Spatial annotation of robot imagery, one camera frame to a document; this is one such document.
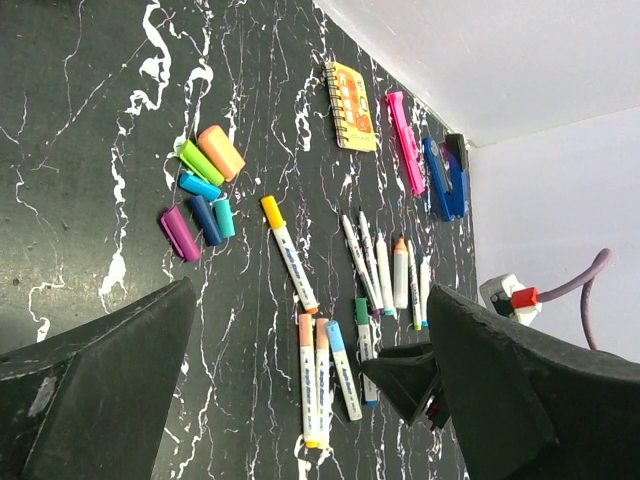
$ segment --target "black marble surface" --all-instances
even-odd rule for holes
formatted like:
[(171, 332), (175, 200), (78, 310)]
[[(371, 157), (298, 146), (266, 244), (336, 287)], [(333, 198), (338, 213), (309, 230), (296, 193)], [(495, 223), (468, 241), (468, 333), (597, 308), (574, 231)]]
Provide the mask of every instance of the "black marble surface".
[[(186, 275), (198, 313), (154, 479), (465, 477), (451, 429), (409, 430), (386, 400), (349, 423), (339, 390), (332, 449), (302, 446), (298, 306), (260, 197), (281, 201), (321, 312), (352, 352), (362, 290), (341, 208), (404, 232), (431, 255), (436, 281), (476, 292), (470, 218), (444, 224), (435, 196), (428, 211), (410, 194), (387, 72), (310, 0), (3, 0), (0, 38), (0, 352)], [(337, 147), (327, 59), (364, 75), (376, 154)], [(422, 136), (442, 139), (418, 101), (405, 107)], [(186, 198), (175, 146), (211, 124), (247, 161), (224, 187), (237, 237), (184, 264), (157, 218)], [(410, 323), (406, 312), (376, 322), (378, 348), (426, 338)]]

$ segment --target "pink highlighter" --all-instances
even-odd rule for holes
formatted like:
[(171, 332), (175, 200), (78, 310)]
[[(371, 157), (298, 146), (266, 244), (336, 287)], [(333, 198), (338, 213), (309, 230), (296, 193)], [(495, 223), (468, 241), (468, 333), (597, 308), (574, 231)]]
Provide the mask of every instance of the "pink highlighter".
[(176, 249), (178, 255), (187, 262), (200, 260), (200, 249), (189, 231), (177, 206), (171, 207), (160, 217), (162, 228), (169, 235), (169, 240)]
[(393, 120), (400, 135), (400, 143), (402, 144), (402, 151), (404, 152), (404, 161), (407, 164), (407, 170), (409, 171), (409, 180), (411, 181), (411, 189), (416, 195), (420, 195), (425, 191), (424, 178), (418, 165), (418, 157), (420, 156), (420, 150), (416, 145), (416, 137), (413, 134), (413, 129), (407, 124), (407, 118), (404, 115), (404, 105), (402, 101), (404, 94), (402, 92), (393, 92), (387, 94), (387, 101), (391, 106), (391, 113), (393, 114)]

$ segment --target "white pen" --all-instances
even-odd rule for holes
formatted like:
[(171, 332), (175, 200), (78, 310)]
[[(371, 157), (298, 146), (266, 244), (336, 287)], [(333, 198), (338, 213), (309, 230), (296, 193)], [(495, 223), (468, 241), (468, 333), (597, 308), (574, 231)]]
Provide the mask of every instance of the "white pen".
[(316, 390), (318, 391), (318, 448), (329, 448), (329, 422), (331, 405), (329, 404), (329, 337), (327, 323), (329, 319), (316, 320)]
[(404, 236), (400, 235), (393, 251), (393, 305), (397, 310), (404, 310), (409, 303), (408, 257)]
[(382, 237), (382, 230), (378, 229), (376, 241), (376, 254), (378, 255), (378, 273), (380, 274), (380, 290), (382, 291), (382, 305), (385, 315), (396, 316), (396, 308), (393, 306), (393, 287), (391, 286), (391, 270), (389, 269), (389, 254), (387, 244)]
[(347, 413), (349, 420), (355, 422), (362, 418), (362, 409), (360, 408), (360, 399), (356, 386), (353, 383), (353, 375), (351, 374), (351, 366), (347, 352), (344, 350), (344, 341), (340, 332), (340, 325), (335, 320), (327, 323), (327, 334), (329, 335), (329, 343), (331, 344), (331, 353), (333, 354), (333, 363), (336, 366), (338, 379), (340, 379), (340, 389), (344, 396), (344, 402), (347, 404)]
[(428, 327), (427, 320), (427, 298), (429, 298), (429, 283), (431, 282), (431, 267), (429, 258), (424, 255), (420, 264), (420, 313), (422, 315), (422, 326)]
[[(369, 326), (369, 312), (367, 311), (367, 299), (356, 298), (356, 323), (358, 324), (358, 343), (360, 344), (360, 363), (373, 360), (373, 343), (371, 342), (371, 327)], [(378, 404), (378, 389), (369, 377), (362, 374), (362, 389), (364, 401), (370, 407)]]
[(382, 290), (380, 288), (380, 280), (378, 278), (378, 265), (376, 263), (376, 256), (373, 253), (373, 243), (371, 243), (371, 235), (369, 235), (369, 222), (365, 217), (362, 208), (359, 211), (360, 221), (360, 236), (362, 237), (362, 244), (364, 245), (364, 258), (366, 260), (367, 267), (369, 269), (369, 275), (371, 275), (371, 283), (373, 283), (373, 290), (376, 292), (376, 297), (384, 306), (382, 300)]
[(371, 278), (369, 278), (369, 273), (367, 272), (367, 266), (364, 263), (364, 257), (362, 256), (362, 250), (358, 246), (358, 239), (356, 238), (356, 234), (353, 231), (353, 227), (351, 226), (351, 222), (349, 218), (343, 213), (342, 214), (342, 226), (344, 227), (344, 233), (347, 237), (347, 243), (349, 244), (349, 250), (351, 250), (351, 256), (353, 257), (353, 263), (356, 264), (356, 272), (360, 275), (360, 280), (364, 284), (364, 289), (367, 292), (367, 296), (369, 297), (369, 301), (371, 302), (371, 312), (374, 315), (380, 315), (382, 313), (382, 304), (378, 297), (376, 296), (376, 292), (373, 289), (373, 284), (371, 283)]
[(420, 291), (418, 290), (418, 267), (416, 266), (416, 254), (413, 251), (411, 240), (407, 242), (409, 250), (409, 288), (411, 289), (411, 307), (413, 309), (413, 328), (422, 329), (422, 315), (420, 311)]
[(316, 363), (313, 358), (313, 320), (308, 313), (298, 315), (300, 331), (300, 386), (302, 389), (302, 432), (307, 448), (318, 447), (318, 393)]
[(313, 295), (313, 290), (311, 289), (307, 275), (304, 273), (302, 262), (300, 262), (298, 253), (293, 245), (293, 241), (289, 236), (287, 223), (280, 214), (280, 209), (278, 208), (276, 199), (273, 195), (269, 195), (268, 197), (264, 197), (260, 200), (260, 203), (262, 203), (262, 208), (264, 208), (264, 213), (267, 216), (267, 220), (269, 221), (269, 225), (273, 231), (273, 236), (276, 238), (280, 252), (282, 252), (284, 263), (287, 265), (289, 275), (296, 287), (302, 306), (307, 313), (318, 313), (318, 301)]

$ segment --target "orange notebook cover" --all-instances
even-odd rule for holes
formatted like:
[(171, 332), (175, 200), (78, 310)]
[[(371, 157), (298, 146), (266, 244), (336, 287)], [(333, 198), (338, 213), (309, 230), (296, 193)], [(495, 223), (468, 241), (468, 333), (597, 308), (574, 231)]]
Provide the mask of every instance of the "orange notebook cover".
[(362, 75), (338, 62), (326, 62), (325, 69), (338, 145), (375, 152), (376, 135)]

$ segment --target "wall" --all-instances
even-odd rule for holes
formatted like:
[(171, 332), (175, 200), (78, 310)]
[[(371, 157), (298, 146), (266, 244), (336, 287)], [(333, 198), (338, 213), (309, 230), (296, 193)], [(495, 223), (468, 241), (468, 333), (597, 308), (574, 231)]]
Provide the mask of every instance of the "wall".
[(315, 1), (478, 146), (640, 105), (640, 2)]
[[(504, 272), (541, 290), (612, 263), (591, 296), (598, 347), (640, 362), (640, 108), (470, 152), (478, 283)], [(579, 290), (543, 306), (532, 326), (586, 346)]]

